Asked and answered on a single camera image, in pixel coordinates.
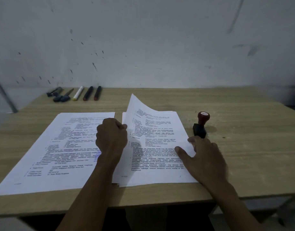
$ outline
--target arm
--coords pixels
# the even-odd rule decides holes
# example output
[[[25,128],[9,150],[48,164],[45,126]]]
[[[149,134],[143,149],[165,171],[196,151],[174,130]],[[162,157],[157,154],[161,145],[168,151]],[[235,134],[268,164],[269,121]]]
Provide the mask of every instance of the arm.
[[[126,127],[113,118],[105,119],[97,127],[96,145],[102,153],[57,231],[102,230],[113,172],[127,144]]]
[[[234,187],[226,179],[227,165],[216,143],[199,136],[190,137],[196,155],[190,157],[182,148],[175,151],[189,173],[212,195],[221,208],[231,231],[263,231],[252,216]]]

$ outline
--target forearm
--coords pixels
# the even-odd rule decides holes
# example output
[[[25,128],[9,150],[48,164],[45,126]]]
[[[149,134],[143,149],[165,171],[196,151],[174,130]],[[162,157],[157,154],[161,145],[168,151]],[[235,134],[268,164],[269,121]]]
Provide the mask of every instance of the forearm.
[[[231,231],[264,230],[253,217],[244,203],[238,198],[234,187],[226,182],[219,189],[211,189],[210,193],[221,208]]]
[[[109,204],[114,167],[96,165],[57,231],[101,230]]]

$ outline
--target table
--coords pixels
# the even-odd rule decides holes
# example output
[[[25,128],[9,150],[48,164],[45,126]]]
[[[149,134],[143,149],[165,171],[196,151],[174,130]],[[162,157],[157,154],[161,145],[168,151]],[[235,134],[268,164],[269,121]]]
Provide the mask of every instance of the table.
[[[240,197],[295,194],[295,111],[262,97],[251,87],[104,88],[97,102],[92,98],[84,102],[81,95],[76,102],[54,103],[43,94],[0,125],[0,182],[57,114],[114,111],[121,121],[132,93],[155,110],[176,111],[189,136],[198,112],[209,112],[208,137],[222,151],[229,166],[229,181]],[[0,216],[64,213],[79,191],[0,196]],[[110,207],[207,200],[211,196],[199,183],[115,186]]]

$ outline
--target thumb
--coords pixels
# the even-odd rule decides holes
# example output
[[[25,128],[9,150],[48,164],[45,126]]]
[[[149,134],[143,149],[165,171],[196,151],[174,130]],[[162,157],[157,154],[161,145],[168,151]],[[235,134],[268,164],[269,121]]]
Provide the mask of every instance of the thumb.
[[[187,168],[191,160],[191,157],[181,147],[175,147],[174,150],[176,154],[179,156],[179,158],[182,160],[184,166]]]

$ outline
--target stack of paper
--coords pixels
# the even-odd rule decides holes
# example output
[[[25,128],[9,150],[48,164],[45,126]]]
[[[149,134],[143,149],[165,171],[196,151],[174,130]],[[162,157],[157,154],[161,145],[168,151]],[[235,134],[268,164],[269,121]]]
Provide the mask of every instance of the stack of paper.
[[[196,182],[174,151],[180,146],[188,155],[195,155],[176,112],[153,110],[131,95],[122,119],[128,126],[128,144],[114,172],[113,183],[122,187]]]
[[[111,113],[60,113],[0,184],[0,195],[82,188],[98,156],[97,126]],[[150,109],[131,96],[123,123],[128,144],[114,172],[113,183],[196,182],[174,151],[194,156],[187,134],[173,111]]]

